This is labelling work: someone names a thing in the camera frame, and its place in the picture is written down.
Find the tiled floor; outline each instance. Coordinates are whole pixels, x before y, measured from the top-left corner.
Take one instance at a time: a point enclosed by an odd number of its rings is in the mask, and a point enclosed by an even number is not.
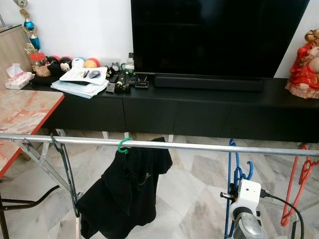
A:
[[[67,131],[67,136],[98,137],[101,132]],[[135,140],[151,140],[159,135],[132,134]],[[122,133],[110,133],[122,139]],[[175,136],[174,142],[228,145],[229,139]],[[236,140],[239,146],[296,148],[297,143],[256,140]],[[86,190],[101,176],[114,159],[116,147],[67,145],[75,176],[76,188]],[[173,166],[159,178],[157,217],[144,227],[135,227],[128,239],[210,239],[223,238],[226,200],[228,153],[201,150],[170,150]],[[285,198],[293,156],[240,154],[242,168],[248,171],[247,161],[253,161],[252,180],[262,184],[274,195]],[[49,149],[49,161],[61,174],[63,164],[54,147]],[[292,198],[297,193],[301,165],[295,175]],[[19,158],[0,183],[4,198],[37,200],[55,183],[33,161]],[[280,226],[283,206],[264,199],[260,203],[261,221],[267,239],[286,239],[289,227]],[[319,239],[319,167],[313,170],[299,208],[306,226],[306,239]],[[5,212],[11,239],[72,239],[75,234],[74,214],[69,194],[63,189],[52,193],[32,209]],[[97,233],[92,239],[103,239]]]

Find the red figurine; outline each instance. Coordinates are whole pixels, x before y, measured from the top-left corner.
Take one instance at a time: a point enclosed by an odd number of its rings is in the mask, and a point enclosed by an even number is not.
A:
[[[297,52],[286,89],[304,99],[319,99],[319,29],[307,32],[305,39],[308,43]]]

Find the green hanger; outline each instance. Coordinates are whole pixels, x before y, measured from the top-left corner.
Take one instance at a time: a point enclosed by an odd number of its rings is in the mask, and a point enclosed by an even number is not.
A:
[[[123,139],[123,140],[120,142],[120,144],[119,144],[119,146],[118,146],[118,152],[119,152],[119,153],[125,153],[125,154],[127,154],[127,153],[129,152],[127,149],[121,150],[122,144],[123,144],[125,141],[129,141],[129,140],[132,140],[132,138],[125,138],[125,139]]]

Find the marble table top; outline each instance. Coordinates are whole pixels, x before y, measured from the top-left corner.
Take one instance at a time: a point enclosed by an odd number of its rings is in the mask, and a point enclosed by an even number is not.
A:
[[[61,103],[61,92],[0,90],[0,133],[35,134]],[[0,139],[0,177],[21,149]]]

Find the white ball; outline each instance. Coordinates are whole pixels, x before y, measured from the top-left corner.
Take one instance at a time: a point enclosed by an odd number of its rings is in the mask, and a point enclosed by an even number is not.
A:
[[[82,58],[74,58],[72,61],[72,67],[84,67],[84,60]]]

